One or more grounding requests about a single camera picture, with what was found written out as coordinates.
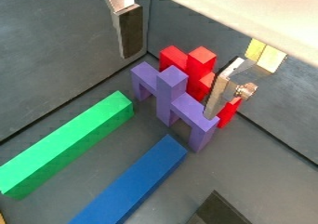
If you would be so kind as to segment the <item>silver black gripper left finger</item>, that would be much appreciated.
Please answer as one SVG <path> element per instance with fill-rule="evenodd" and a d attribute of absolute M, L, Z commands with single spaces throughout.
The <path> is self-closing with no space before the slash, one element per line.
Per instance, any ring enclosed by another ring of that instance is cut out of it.
<path fill-rule="evenodd" d="M 142 48 L 142 7 L 133 0 L 104 0 L 110 10 L 122 59 Z"/>

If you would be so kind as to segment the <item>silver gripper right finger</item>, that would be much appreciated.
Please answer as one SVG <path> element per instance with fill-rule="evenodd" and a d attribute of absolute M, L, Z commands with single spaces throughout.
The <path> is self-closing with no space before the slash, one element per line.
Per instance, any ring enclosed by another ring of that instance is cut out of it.
<path fill-rule="evenodd" d="M 216 72 L 202 116 L 210 120 L 233 98 L 248 100 L 257 89 L 256 81 L 269 74 L 252 60 L 233 57 Z"/>

